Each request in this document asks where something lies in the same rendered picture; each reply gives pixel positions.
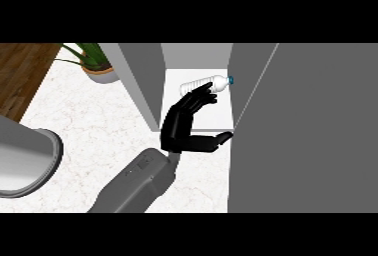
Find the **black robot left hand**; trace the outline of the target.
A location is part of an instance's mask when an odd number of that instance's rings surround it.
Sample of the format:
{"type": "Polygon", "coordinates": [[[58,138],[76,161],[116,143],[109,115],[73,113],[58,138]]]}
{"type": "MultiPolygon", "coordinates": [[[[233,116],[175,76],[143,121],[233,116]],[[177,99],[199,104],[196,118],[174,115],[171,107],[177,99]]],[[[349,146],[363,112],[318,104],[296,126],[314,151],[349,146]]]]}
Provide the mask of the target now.
{"type": "Polygon", "coordinates": [[[225,131],[215,136],[191,135],[193,115],[206,104],[216,103],[216,95],[208,82],[184,94],[169,107],[160,128],[160,149],[169,153],[203,152],[212,153],[218,146],[233,137],[225,131]]]}

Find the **clear plastic water bottle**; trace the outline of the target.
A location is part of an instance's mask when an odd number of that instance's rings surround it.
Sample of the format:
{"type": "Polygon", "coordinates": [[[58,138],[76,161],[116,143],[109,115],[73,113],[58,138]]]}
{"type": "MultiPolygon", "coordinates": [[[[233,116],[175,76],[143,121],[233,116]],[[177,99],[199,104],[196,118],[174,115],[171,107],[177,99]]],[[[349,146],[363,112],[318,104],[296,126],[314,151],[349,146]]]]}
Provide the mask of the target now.
{"type": "Polygon", "coordinates": [[[206,83],[212,83],[209,91],[212,93],[218,93],[224,90],[224,88],[228,85],[233,84],[233,77],[222,77],[221,75],[213,75],[210,77],[185,82],[179,85],[179,95],[184,96],[187,92],[191,92],[197,87],[200,87],[206,83]]]}

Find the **grey open cabinet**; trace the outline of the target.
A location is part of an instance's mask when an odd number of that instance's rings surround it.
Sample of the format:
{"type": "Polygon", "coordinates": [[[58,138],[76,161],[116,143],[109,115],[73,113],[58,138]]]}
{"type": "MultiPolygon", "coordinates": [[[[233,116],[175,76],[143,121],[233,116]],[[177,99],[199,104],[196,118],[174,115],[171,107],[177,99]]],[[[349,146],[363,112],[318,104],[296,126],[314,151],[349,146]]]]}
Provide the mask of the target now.
{"type": "Polygon", "coordinates": [[[101,49],[148,129],[160,129],[185,82],[212,75],[233,84],[194,115],[196,132],[231,131],[240,122],[277,45],[274,43],[104,43],[101,49]]]}

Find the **dark grey cabinet door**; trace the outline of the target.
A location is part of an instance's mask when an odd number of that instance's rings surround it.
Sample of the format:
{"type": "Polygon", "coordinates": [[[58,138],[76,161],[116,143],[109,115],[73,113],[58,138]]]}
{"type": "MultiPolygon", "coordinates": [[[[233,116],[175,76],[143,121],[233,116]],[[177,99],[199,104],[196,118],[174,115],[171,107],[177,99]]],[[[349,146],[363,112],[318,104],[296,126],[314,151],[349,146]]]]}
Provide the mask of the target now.
{"type": "Polygon", "coordinates": [[[378,212],[378,44],[277,47],[230,153],[230,212],[378,212]]]}

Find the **potted green plant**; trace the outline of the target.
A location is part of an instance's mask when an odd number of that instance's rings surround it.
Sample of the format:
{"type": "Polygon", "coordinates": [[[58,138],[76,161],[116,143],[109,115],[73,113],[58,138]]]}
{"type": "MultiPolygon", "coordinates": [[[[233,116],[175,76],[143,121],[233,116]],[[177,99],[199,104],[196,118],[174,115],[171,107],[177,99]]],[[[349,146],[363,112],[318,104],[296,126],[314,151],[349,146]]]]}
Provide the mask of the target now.
{"type": "Polygon", "coordinates": [[[55,58],[55,61],[67,62],[81,67],[89,80],[98,84],[109,84],[119,80],[114,69],[97,43],[76,43],[79,51],[73,50],[64,43],[58,43],[75,57],[76,61],[55,58]]]}

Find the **grey round appliance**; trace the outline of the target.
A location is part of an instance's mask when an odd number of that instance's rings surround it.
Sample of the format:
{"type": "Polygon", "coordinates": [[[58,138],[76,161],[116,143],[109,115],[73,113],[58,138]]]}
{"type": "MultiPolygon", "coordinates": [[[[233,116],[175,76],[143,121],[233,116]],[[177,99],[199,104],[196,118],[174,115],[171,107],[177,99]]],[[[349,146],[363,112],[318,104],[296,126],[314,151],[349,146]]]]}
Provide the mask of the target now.
{"type": "Polygon", "coordinates": [[[35,192],[51,178],[63,156],[60,136],[30,129],[0,115],[0,198],[35,192]]]}

